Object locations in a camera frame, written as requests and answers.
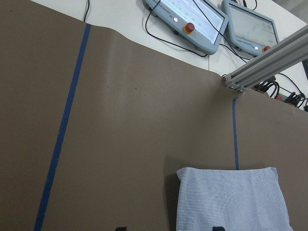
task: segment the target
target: blue tape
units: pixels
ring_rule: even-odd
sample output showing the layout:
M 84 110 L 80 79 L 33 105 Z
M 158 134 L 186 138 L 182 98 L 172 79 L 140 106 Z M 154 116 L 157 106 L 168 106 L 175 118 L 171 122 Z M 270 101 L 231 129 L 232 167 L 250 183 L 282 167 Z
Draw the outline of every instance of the blue tape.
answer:
M 232 103 L 232 119 L 233 119 L 233 139 L 234 139 L 234 155 L 235 155 L 235 169 L 239 170 L 239 150 L 237 147 L 237 131 L 236 131 L 236 100 L 237 97 L 233 99 Z
M 45 182 L 43 195 L 42 195 L 42 198 L 41 198 L 41 201 L 40 201 L 40 204 L 39 204 L 38 215 L 37 215 L 37 219 L 36 219 L 36 222 L 35 222 L 34 231 L 40 231 L 42 229 L 42 225 L 43 225 L 43 222 L 44 222 L 44 217 L 45 217 L 45 213 L 46 213 L 46 209 L 47 209 L 47 205 L 48 205 L 48 201 L 49 201 L 49 196 L 50 196 L 50 192 L 51 192 L 51 188 L 52 188 L 52 184 L 53 184 L 53 180 L 54 180 L 54 175 L 56 173 L 56 169 L 57 169 L 57 165 L 58 165 L 59 157 L 60 157 L 60 152 L 61 152 L 61 148 L 62 148 L 62 143 L 63 143 L 63 139 L 64 139 L 64 136 L 65 136 L 67 122 L 68 122 L 69 115 L 70 115 L 70 112 L 71 112 L 71 109 L 72 109 L 72 104 L 73 104 L 74 95 L 75 95 L 75 91 L 76 91 L 76 87 L 77 87 L 77 83 L 78 83 L 78 79 L 79 79 L 82 61 L 83 61 L 86 46 L 87 46 L 87 43 L 88 43 L 90 29 L 91 29 L 91 25 L 86 24 L 86 28 L 85 28 L 85 31 L 84 31 L 84 34 L 83 34 L 83 38 L 82 38 L 82 42 L 81 42 L 81 45 L 80 45 L 79 54 L 78 54 L 78 58 L 77 58 L 72 82 L 71 82 L 71 86 L 70 86 L 68 96 L 67 96 L 67 100 L 66 100 L 66 104 L 65 104 L 65 109 L 64 109 L 64 112 L 63 112 L 62 121 L 61 121 L 61 124 L 60 124 L 60 129 L 59 129 L 57 141 L 56 141 L 56 144 L 55 144 L 55 147 L 54 147 L 54 150 L 53 150 L 53 155 L 52 155 L 52 158 L 51 158 L 51 163 L 50 163 L 50 166 L 49 166 L 49 171 L 48 171 L 48 174 L 47 174 L 47 179 L 46 179 L 46 182 Z

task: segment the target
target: blue stripe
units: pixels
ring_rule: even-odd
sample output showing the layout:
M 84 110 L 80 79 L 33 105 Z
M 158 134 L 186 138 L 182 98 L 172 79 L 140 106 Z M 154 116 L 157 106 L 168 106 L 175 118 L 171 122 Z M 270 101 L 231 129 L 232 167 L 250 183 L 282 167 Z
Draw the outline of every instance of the blue stripe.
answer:
M 49 166 L 49 171 L 47 174 L 47 179 L 45 182 L 43 195 L 40 201 L 38 215 L 37 215 L 37 219 L 36 219 L 35 226 L 34 226 L 34 231 L 40 231 L 42 229 L 42 225 L 44 222 L 48 200 L 49 200 L 49 196 L 50 196 L 50 192 L 51 192 L 51 188 L 52 188 L 52 184 L 54 180 L 54 175 L 56 173 L 57 165 L 59 162 L 61 147 L 62 147 L 62 143 L 63 143 L 63 139 L 65 136 L 66 127 L 67 127 L 67 122 L 69 119 L 69 115 L 70 115 L 73 100 L 74 100 L 74 95 L 75 95 L 75 91 L 76 91 L 76 87 L 77 87 L 77 83 L 79 79 L 79 74 L 80 74 L 82 61 L 83 61 L 83 57 L 85 54 L 89 34 L 90 34 L 90 29 L 91 29 L 91 25 L 86 24 L 86 28 L 83 34 L 83 38 L 82 38 L 82 42 L 80 45 L 79 54 L 78 54 L 78 58 L 77 58 L 77 62 L 76 62 L 76 66 L 75 66 L 75 70 L 73 74 L 73 79 L 71 82 L 71 86 L 70 86 L 67 100 L 66 100 L 65 109 L 63 112 L 63 117 L 62 117 L 60 129 L 59 129 L 57 141 L 56 141 L 56 144 L 53 150 L 53 155 L 52 155 L 51 163 Z
M 236 109 L 236 100 L 237 97 L 235 97 L 233 99 L 233 103 L 232 103 L 232 119 L 233 119 L 233 139 L 234 139 L 234 154 L 235 154 L 235 169 L 239 170 L 239 150 L 237 147 L 237 131 L 236 131 L 236 113 L 235 113 L 235 109 Z

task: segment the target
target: white cloth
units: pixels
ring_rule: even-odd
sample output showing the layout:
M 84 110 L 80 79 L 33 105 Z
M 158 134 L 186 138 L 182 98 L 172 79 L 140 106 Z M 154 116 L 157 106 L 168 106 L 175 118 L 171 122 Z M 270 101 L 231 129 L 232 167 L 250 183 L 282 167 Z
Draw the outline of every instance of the white cloth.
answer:
M 177 231 L 293 231 L 276 168 L 177 171 Z

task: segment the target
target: striped cloth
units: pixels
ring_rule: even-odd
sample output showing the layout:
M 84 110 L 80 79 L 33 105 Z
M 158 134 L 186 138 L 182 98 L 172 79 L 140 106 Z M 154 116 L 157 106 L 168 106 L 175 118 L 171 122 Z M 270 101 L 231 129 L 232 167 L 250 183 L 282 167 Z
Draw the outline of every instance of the striped cloth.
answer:
M 293 231 L 276 168 L 177 171 L 177 231 Z

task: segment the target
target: gray device casing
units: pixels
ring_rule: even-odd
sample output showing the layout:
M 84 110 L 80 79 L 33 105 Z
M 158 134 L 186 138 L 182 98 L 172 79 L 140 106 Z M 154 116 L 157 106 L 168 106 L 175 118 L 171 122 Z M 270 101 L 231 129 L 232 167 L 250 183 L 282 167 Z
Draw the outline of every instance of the gray device casing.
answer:
M 239 51 L 243 50 L 243 51 L 251 54 L 252 56 L 258 56 L 258 55 L 261 55 L 263 53 L 262 48 L 264 46 L 261 45 L 261 44 L 257 44 L 255 42 L 246 40 L 244 38 L 236 37 L 236 35 L 234 33 L 234 25 L 232 23 L 233 21 L 232 21 L 232 15 L 231 15 L 231 12 L 230 12 L 230 4 L 237 7 L 237 8 L 240 8 L 240 9 L 246 11 L 246 12 L 249 12 L 253 15 L 256 15 L 260 18 L 263 18 L 263 19 L 271 22 L 272 25 L 273 25 L 273 30 L 274 30 L 274 33 L 275 33 L 276 41 L 277 41 L 277 43 L 279 42 L 278 33 L 277 33 L 277 30 L 276 30 L 274 20 L 272 20 L 271 18 L 268 18 L 268 17 L 266 17 L 266 16 L 264 16 L 264 15 L 258 13 L 258 12 L 250 10 L 247 7 L 244 7 L 244 6 L 238 4 L 234 1 L 223 0 L 223 2 L 221 3 L 221 8 L 226 13 L 226 15 L 229 17 L 229 23 L 228 23 L 225 35 L 226 35 L 226 38 L 228 39 L 229 44 L 232 47 L 236 48 Z
M 148 6 L 153 9 L 154 6 L 158 3 L 158 0 L 142 0 L 143 4 L 148 4 Z M 203 0 L 205 4 L 208 5 L 210 9 L 215 11 L 215 13 L 220 14 L 222 17 L 224 17 L 223 23 L 221 25 L 221 28 L 219 32 L 223 34 L 225 32 L 225 29 L 228 24 L 228 16 L 217 6 L 212 4 L 209 0 Z M 157 14 L 158 17 L 160 17 L 162 20 L 164 20 L 169 27 L 174 29 L 175 31 L 178 31 L 181 36 L 186 38 L 188 41 L 190 41 L 192 44 L 196 46 L 196 48 L 206 54 L 214 54 L 216 53 L 218 46 L 221 42 L 222 35 L 218 34 L 216 41 L 214 44 L 212 44 L 206 37 L 204 37 L 200 32 L 194 31 L 192 34 L 186 34 L 183 30 L 183 26 L 185 26 L 187 23 L 191 23 L 187 21 L 186 19 L 183 19 L 180 15 L 178 15 L 176 12 L 174 12 L 172 9 L 167 7 L 163 2 L 160 2 L 159 5 L 153 10 L 155 14 Z

